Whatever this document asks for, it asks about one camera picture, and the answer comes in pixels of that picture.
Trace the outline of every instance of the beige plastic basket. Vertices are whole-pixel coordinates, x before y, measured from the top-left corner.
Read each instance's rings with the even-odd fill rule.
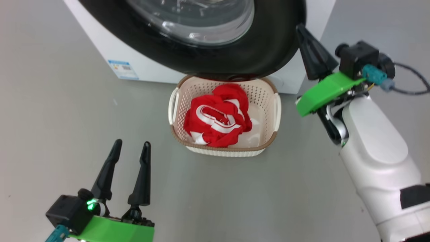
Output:
[[[239,84],[248,96],[248,114],[252,121],[252,130],[241,134],[237,144],[228,148],[197,145],[184,130],[185,114],[190,109],[191,100],[211,94],[215,87],[225,83],[227,82],[193,76],[186,76],[179,82],[169,101],[169,124],[173,136],[189,150],[200,154],[227,157],[256,156],[273,142],[281,121],[281,99],[274,85],[266,78],[233,82]]]

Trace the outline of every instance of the basket handle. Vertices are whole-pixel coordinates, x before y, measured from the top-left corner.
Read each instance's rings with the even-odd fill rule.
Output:
[[[170,100],[169,100],[169,125],[173,125],[174,117],[176,117],[176,111],[178,110],[178,99],[179,99],[179,94],[178,94],[178,90],[179,88],[175,88],[170,96]]]
[[[274,105],[275,105],[275,128],[274,131],[277,132],[279,129],[279,125],[281,124],[281,97],[279,96],[279,93],[275,93],[275,100],[274,100]]]

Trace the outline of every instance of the blue and white label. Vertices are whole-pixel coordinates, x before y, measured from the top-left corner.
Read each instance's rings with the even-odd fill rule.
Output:
[[[136,72],[128,62],[107,60],[119,79],[139,80]]]

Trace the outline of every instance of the washing machine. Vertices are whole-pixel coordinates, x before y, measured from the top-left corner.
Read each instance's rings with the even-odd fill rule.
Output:
[[[335,0],[64,0],[120,79],[268,77],[297,93],[305,77],[295,27],[321,38]]]

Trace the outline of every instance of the red fabric with white stripe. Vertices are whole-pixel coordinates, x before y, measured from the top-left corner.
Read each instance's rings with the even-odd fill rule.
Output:
[[[184,129],[196,144],[227,147],[236,144],[239,135],[252,129],[248,116],[248,97],[237,84],[216,87],[214,95],[191,100]]]

